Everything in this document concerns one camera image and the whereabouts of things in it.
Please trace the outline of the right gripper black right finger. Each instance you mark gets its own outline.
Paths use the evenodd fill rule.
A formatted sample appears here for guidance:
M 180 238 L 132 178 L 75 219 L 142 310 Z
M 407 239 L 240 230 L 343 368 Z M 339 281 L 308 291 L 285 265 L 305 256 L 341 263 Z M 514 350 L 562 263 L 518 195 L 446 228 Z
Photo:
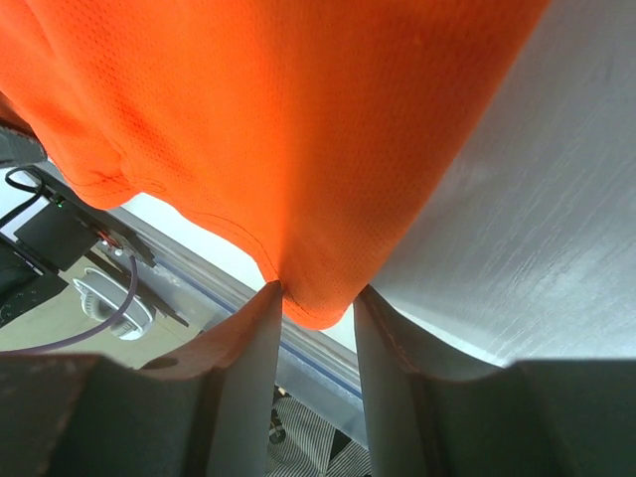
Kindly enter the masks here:
M 497 367 L 448 345 L 373 288 L 354 304 L 376 476 L 631 476 L 635 364 Z

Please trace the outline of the orange t shirt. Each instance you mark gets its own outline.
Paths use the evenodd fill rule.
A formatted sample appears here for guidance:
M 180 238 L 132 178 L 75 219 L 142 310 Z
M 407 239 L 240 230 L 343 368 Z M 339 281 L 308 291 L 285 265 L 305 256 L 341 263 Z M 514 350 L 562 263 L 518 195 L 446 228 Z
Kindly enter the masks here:
M 1 114 L 89 205 L 138 194 L 334 326 L 405 235 L 544 1 L 5 1 Z

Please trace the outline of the aluminium mounting rail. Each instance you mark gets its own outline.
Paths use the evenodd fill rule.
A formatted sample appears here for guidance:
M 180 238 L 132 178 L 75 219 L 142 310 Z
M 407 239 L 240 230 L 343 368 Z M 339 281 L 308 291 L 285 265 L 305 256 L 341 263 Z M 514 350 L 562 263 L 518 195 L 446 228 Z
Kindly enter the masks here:
M 207 330 L 242 308 L 255 291 L 131 213 L 110 215 L 151 252 L 139 264 L 146 284 L 188 324 Z M 322 332 L 282 321 L 275 383 L 352 439 L 367 444 L 357 356 Z

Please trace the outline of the white round fan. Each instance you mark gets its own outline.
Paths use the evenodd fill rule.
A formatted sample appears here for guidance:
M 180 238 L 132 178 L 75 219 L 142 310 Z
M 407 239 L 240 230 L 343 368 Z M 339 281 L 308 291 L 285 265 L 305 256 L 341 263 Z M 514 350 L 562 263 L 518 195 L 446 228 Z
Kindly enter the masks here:
M 124 302 L 128 290 L 105 272 L 87 267 L 84 275 L 73 279 L 80 296 L 83 313 L 97 322 L 105 322 Z M 136 294 L 132 301 L 110 326 L 111 334 L 122 341 L 142 338 L 152 327 L 156 310 L 148 307 Z

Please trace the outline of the black electronics box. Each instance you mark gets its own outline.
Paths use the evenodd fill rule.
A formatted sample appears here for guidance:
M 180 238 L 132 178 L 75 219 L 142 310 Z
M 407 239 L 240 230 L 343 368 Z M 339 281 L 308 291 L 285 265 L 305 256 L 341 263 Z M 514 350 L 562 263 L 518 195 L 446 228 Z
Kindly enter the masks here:
M 152 267 L 155 255 L 136 232 L 110 214 L 84 204 L 71 189 L 44 170 L 15 167 L 5 175 L 10 187 L 31 195 L 1 217 L 6 227 L 39 200 L 46 206 L 14 231 L 1 236 L 1 325 L 57 297 L 68 286 L 60 277 L 103 242 Z

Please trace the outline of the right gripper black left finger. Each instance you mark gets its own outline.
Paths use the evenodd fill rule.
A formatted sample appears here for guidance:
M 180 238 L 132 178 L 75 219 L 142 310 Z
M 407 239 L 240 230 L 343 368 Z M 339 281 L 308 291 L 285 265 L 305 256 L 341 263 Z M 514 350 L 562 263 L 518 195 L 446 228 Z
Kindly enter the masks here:
M 138 370 L 101 355 L 1 360 L 5 476 L 260 476 L 282 321 L 270 282 Z

